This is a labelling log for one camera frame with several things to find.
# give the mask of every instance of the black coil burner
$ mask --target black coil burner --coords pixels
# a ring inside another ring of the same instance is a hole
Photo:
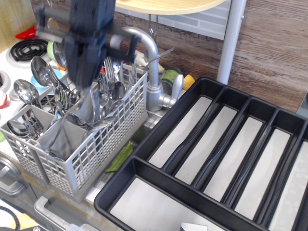
[[[34,56],[42,56],[47,52],[48,42],[39,38],[22,40],[12,46],[10,53],[15,61],[30,61]]]

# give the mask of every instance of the metal pole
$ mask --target metal pole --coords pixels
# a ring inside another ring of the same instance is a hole
[[[228,84],[237,40],[240,34],[242,20],[247,0],[232,0],[228,18],[227,30],[222,47],[217,81]]]

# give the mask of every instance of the black cutlery tray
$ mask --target black cutlery tray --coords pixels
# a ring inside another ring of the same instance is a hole
[[[207,97],[212,100],[212,103],[197,125],[162,168],[150,164],[148,161],[157,148],[200,97]],[[195,143],[198,142],[200,136],[224,106],[236,110],[237,114],[193,182],[186,184],[175,178],[176,172]],[[203,191],[248,117],[261,121],[263,125],[233,177],[227,192],[221,201],[216,201],[204,194]],[[94,201],[95,209],[122,229],[132,231],[131,227],[113,216],[110,211],[131,182],[135,178],[139,178],[225,230],[268,231],[299,149],[303,141],[308,141],[307,123],[308,120],[304,117],[216,81],[201,78],[159,121],[99,192]],[[235,212],[234,209],[270,135],[276,128],[290,134],[290,139],[270,179],[257,212],[253,220],[250,220]],[[308,187],[305,189],[293,224],[293,231],[307,230],[308,228],[307,194]]]

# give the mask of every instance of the cutting board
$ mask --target cutting board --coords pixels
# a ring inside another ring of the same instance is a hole
[[[0,0],[0,52],[20,41],[15,35],[35,24],[30,0]]]

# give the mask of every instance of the cable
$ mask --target cable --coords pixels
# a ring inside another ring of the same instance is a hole
[[[3,210],[5,212],[9,213],[13,217],[15,224],[16,224],[16,228],[15,228],[14,231],[20,231],[20,223],[19,223],[19,220],[18,220],[17,216],[15,215],[15,213],[13,213],[11,210],[9,210],[8,208],[3,207],[3,206],[0,206],[0,210]]]

